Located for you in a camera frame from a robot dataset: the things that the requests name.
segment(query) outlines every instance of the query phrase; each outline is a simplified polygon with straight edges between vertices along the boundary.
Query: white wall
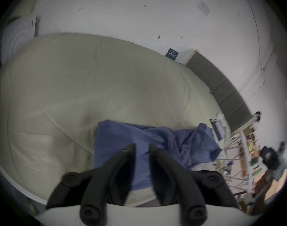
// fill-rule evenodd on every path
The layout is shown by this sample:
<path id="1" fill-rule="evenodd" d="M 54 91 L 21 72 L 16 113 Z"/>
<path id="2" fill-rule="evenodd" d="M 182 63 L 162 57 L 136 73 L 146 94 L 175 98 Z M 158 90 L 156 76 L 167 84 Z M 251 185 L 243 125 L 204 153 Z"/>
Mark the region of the white wall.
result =
<path id="1" fill-rule="evenodd" d="M 266 76 L 265 83 L 247 101 L 251 111 L 261 111 L 262 118 L 256 131 L 262 146 L 278 148 L 279 142 L 287 141 L 287 33 L 272 8 L 266 6 L 273 55 L 276 63 Z"/>
<path id="2" fill-rule="evenodd" d="M 112 36 L 184 63 L 194 49 L 239 88 L 259 63 L 258 34 L 247 0 L 38 0 L 39 35 L 85 32 Z"/>

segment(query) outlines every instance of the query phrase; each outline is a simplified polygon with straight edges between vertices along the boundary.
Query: bedroom wall corner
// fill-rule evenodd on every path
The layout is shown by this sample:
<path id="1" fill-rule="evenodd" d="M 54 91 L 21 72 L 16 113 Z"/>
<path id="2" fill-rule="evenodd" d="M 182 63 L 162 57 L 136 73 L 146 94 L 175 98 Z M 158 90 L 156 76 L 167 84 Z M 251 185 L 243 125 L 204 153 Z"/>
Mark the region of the bedroom wall corner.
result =
<path id="1" fill-rule="evenodd" d="M 256 135 L 261 146 L 278 148 L 280 141 L 287 141 L 287 32 L 273 9 L 266 4 L 275 56 L 266 65 L 264 84 L 247 101 L 252 112 L 261 111 L 262 118 Z"/>

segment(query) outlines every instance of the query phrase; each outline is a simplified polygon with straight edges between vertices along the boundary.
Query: poster on wall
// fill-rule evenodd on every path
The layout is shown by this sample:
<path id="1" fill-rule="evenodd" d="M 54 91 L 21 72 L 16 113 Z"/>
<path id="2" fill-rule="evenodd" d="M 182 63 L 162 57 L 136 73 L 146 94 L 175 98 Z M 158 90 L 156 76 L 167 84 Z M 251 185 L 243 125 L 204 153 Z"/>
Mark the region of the poster on wall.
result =
<path id="1" fill-rule="evenodd" d="M 170 58 L 170 59 L 172 59 L 172 60 L 175 60 L 175 58 L 177 57 L 178 54 L 179 53 L 177 51 L 175 51 L 172 48 L 170 48 L 165 56 Z"/>

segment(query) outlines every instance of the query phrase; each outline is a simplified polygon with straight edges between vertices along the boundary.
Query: beige mattress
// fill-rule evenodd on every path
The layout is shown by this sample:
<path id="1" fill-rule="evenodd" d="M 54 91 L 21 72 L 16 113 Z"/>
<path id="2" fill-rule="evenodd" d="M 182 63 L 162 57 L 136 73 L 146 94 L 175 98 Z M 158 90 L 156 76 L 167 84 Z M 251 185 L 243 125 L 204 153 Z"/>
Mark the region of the beige mattress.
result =
<path id="1" fill-rule="evenodd" d="M 155 51 L 88 34 L 38 37 L 0 71 L 0 167 L 47 200 L 64 173 L 94 167 L 98 122 L 211 127 L 219 112 L 189 68 Z"/>

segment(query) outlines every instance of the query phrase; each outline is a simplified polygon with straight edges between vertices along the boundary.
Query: beige bed sheet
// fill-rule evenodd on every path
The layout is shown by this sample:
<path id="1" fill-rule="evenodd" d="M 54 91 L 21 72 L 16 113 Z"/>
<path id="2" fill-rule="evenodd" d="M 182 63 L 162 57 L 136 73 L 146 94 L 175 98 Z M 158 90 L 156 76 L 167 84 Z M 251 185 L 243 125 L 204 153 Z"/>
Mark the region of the beige bed sheet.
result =
<path id="1" fill-rule="evenodd" d="M 189 68 L 155 51 L 88 34 L 38 37 L 0 71 L 0 165 L 47 200 L 64 173 L 94 167 L 98 122 L 176 130 L 210 127 L 219 112 Z"/>

